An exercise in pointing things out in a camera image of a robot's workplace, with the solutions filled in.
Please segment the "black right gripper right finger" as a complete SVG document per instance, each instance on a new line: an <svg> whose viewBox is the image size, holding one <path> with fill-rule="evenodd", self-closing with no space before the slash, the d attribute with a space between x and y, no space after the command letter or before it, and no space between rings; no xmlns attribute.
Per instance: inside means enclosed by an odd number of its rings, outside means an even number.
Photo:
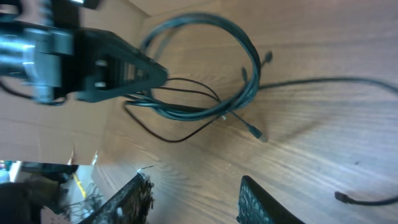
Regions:
<svg viewBox="0 0 398 224"><path fill-rule="evenodd" d="M240 224L304 224L248 175L241 179L236 221Z"/></svg>

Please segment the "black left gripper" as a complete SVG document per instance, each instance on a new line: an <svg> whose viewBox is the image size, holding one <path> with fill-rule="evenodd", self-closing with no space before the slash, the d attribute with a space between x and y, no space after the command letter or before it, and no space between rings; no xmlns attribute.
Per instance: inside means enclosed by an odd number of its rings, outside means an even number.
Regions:
<svg viewBox="0 0 398 224"><path fill-rule="evenodd" d="M22 65L34 100L62 105L75 91L79 101L97 103L162 86L166 68L113 32L23 25Z"/></svg>

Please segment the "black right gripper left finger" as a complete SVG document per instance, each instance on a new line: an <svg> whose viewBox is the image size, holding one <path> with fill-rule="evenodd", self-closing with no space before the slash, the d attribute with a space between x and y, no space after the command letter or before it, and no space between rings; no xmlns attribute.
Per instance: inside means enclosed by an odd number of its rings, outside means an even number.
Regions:
<svg viewBox="0 0 398 224"><path fill-rule="evenodd" d="M146 224L147 216L154 207L153 187L150 177L138 172L79 224Z"/></svg>

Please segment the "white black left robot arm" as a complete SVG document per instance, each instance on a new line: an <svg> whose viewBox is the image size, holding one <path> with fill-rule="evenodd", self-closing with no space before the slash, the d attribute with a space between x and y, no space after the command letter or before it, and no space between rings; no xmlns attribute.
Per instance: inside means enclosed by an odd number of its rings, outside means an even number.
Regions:
<svg viewBox="0 0 398 224"><path fill-rule="evenodd" d="M84 28L80 9L100 1L42 1L41 24L19 21L21 1L1 1L1 76L32 87L27 99L96 103L162 86L168 71L113 32Z"/></svg>

